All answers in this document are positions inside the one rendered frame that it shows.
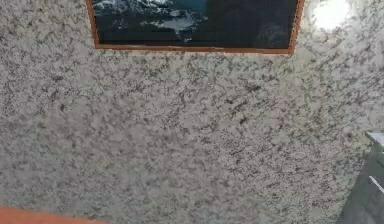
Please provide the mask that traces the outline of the dark picture in wooden frame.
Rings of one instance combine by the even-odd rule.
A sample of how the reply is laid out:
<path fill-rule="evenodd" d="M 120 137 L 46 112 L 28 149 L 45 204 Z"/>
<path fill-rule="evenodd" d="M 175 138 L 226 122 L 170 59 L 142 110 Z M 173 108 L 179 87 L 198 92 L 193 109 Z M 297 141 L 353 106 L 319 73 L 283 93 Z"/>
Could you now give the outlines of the dark picture in wooden frame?
<path fill-rule="evenodd" d="M 291 54 L 305 0 L 85 0 L 97 49 Z"/>

